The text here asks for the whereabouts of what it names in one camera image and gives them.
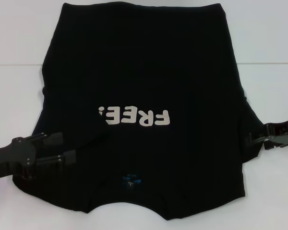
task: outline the white surface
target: white surface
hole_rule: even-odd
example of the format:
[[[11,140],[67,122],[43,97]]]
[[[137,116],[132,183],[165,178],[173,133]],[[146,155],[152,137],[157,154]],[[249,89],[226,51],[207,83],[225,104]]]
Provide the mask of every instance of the white surface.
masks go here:
[[[91,4],[97,1],[67,1]],[[201,6],[212,0],[132,1]],[[238,62],[288,62],[288,0],[220,0]],[[0,147],[31,134],[42,106],[40,66],[61,0],[0,0]],[[239,65],[248,101],[262,122],[288,120],[288,65]],[[119,203],[90,214],[65,210],[0,179],[0,230],[288,230],[288,148],[262,151],[244,164],[247,196],[182,220]]]

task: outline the white table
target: white table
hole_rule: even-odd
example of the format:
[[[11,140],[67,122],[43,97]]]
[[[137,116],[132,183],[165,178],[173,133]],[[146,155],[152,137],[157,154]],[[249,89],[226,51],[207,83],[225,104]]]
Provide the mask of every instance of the white table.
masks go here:
[[[102,0],[68,0],[94,4]],[[130,0],[155,6],[220,2],[241,83],[263,123],[288,120],[288,0]],[[29,136],[41,111],[41,64],[62,0],[0,0],[0,147]],[[185,219],[163,220],[126,203],[90,214],[65,210],[0,179],[0,230],[288,230],[288,147],[261,151],[243,167],[247,196]]]

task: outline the black t-shirt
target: black t-shirt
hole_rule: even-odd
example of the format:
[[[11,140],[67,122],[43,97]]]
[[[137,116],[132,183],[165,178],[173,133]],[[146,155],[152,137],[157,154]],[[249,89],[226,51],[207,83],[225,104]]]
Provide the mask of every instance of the black t-shirt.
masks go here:
[[[183,218],[245,196],[262,127],[239,80],[225,13],[124,2],[64,4],[42,68],[34,133],[64,135],[77,164],[23,191],[83,212],[114,202]]]

